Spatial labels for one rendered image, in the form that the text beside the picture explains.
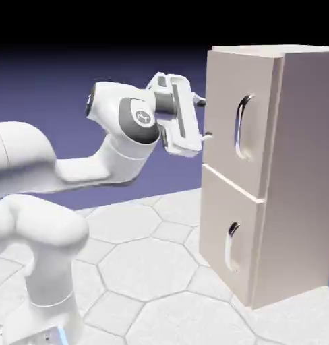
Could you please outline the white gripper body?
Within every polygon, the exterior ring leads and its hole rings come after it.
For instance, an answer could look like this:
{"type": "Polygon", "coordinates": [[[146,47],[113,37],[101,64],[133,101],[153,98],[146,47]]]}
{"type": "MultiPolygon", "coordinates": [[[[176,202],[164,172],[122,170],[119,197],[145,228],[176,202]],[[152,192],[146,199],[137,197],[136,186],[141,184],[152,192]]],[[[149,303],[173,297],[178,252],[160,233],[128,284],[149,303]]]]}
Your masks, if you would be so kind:
{"type": "Polygon", "coordinates": [[[170,154],[194,157],[202,151],[202,136],[195,110],[195,94],[186,77],[167,75],[172,87],[176,115],[164,122],[167,137],[166,151],[170,154]]]}

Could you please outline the large beige cabinet door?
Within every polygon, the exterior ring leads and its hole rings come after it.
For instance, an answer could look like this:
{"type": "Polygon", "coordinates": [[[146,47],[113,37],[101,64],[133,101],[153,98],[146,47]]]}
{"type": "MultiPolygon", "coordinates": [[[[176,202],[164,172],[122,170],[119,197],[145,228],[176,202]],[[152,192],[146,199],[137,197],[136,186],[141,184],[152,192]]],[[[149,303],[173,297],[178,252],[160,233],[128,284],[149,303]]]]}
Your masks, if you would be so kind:
{"type": "Polygon", "coordinates": [[[282,75],[281,57],[209,51],[206,71],[205,164],[257,199],[265,196],[270,138],[282,75]],[[254,94],[242,124],[242,148],[251,160],[234,150],[235,114],[241,99],[254,94]]]}

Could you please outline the beige cabinet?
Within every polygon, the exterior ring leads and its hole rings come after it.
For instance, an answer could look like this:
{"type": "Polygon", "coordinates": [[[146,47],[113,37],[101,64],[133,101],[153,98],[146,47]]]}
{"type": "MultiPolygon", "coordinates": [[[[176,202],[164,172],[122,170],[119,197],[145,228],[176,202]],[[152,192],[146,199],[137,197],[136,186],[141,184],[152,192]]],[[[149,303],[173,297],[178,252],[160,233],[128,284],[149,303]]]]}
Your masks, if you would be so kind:
{"type": "Polygon", "coordinates": [[[329,46],[216,46],[281,57],[251,307],[329,282],[329,46]]]}

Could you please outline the small beige cabinet door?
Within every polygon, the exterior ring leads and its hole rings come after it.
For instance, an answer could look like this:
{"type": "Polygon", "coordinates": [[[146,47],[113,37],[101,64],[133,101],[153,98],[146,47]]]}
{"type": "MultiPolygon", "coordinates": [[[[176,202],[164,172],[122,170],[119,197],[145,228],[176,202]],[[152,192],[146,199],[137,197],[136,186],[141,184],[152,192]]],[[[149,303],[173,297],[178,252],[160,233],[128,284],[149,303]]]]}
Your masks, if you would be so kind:
{"type": "Polygon", "coordinates": [[[203,165],[200,254],[246,306],[251,305],[263,214],[263,199],[243,193],[221,174],[203,165]],[[226,233],[233,222],[240,223],[233,236],[231,251],[231,257],[238,265],[236,272],[231,272],[225,265],[224,253],[226,233]]]}

